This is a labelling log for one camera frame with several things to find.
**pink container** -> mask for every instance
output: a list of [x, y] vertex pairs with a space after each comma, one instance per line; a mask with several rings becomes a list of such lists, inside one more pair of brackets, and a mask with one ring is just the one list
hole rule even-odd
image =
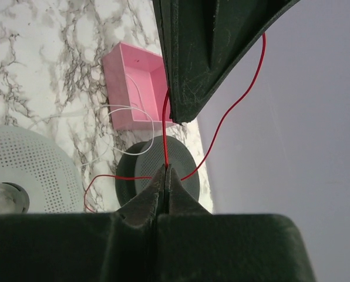
[[[109, 103], [139, 108], [161, 128], [162, 107], [167, 91], [166, 73], [161, 56], [126, 43], [117, 44], [102, 58]], [[173, 125], [170, 104], [166, 110], [166, 126]], [[150, 119], [138, 110], [120, 110], [111, 114], [113, 128], [151, 129]]]

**gray background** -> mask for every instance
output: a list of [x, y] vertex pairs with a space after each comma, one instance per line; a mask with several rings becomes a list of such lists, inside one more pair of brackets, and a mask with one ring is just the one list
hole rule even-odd
[[[198, 116], [204, 150], [248, 87], [259, 40]], [[281, 213], [318, 281], [350, 282], [350, 0], [301, 0], [267, 31], [252, 92], [207, 161], [216, 213]]]

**red wire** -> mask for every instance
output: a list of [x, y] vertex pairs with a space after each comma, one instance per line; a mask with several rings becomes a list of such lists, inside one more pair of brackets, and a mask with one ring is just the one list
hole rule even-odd
[[261, 65], [263, 64], [262, 62], [264, 61], [264, 56], [265, 56], [265, 49], [266, 49], [266, 46], [267, 46], [267, 38], [266, 38], [266, 35], [263, 34], [262, 35], [262, 50], [261, 50], [261, 57], [260, 57], [260, 61], [258, 63], [258, 66], [257, 66], [257, 70], [256, 70], [256, 73], [252, 79], [252, 82], [250, 84], [250, 86], [248, 87], [247, 91], [238, 99], [238, 101], [236, 101], [235, 103], [233, 103], [233, 105], [226, 111], [226, 113], [223, 115], [223, 117], [221, 118], [220, 120], [220, 123], [218, 124], [217, 126], [217, 130], [214, 134], [214, 137], [210, 143], [210, 147], [208, 149], [208, 151], [206, 152], [203, 160], [201, 161], [201, 163], [196, 167], [195, 170], [193, 170], [189, 175], [187, 175], [186, 177], [183, 177], [181, 180], [186, 180], [188, 179], [189, 177], [191, 177], [192, 175], [194, 175], [196, 173], [196, 171], [198, 171], [198, 169], [200, 168], [200, 166], [203, 165], [203, 163], [205, 162], [206, 158], [208, 157], [210, 151], [211, 151], [211, 148], [213, 147], [213, 144], [214, 144], [214, 141], [216, 141], [216, 138], [217, 138], [217, 135], [218, 135], [218, 132], [221, 128], [221, 125], [223, 123], [223, 120], [225, 119], [225, 117], [228, 115], [228, 113], [231, 112], [231, 110], [237, 105], [239, 104], [243, 99], [244, 97], [251, 91], [253, 85], [255, 84], [256, 82], [256, 79], [257, 79], [257, 76], [258, 76], [258, 73], [260, 72], [260, 69], [261, 69]]
[[163, 138], [163, 152], [164, 152], [164, 166], [169, 166], [169, 150], [167, 148], [166, 138], [166, 107], [169, 102], [170, 88], [167, 88], [166, 96], [164, 97], [163, 109], [162, 109], [162, 138]]
[[140, 176], [140, 177], [123, 177], [123, 176], [116, 176], [116, 175], [111, 175], [111, 174], [99, 174], [96, 177], [93, 178], [93, 180], [91, 181], [91, 183], [89, 184], [89, 186], [86, 188], [85, 193], [83, 195], [83, 204], [85, 206], [85, 208], [87, 210], [89, 210], [92, 213], [95, 213], [95, 211], [93, 211], [92, 209], [90, 209], [88, 207], [88, 205], [86, 204], [86, 195], [88, 193], [88, 191], [90, 190], [90, 188], [92, 187], [92, 184], [94, 182], [94, 180], [96, 180], [98, 177], [102, 177], [102, 176], [106, 176], [106, 177], [114, 177], [115, 179], [121, 179], [121, 180], [135, 180], [135, 179], [152, 179], [150, 176]]

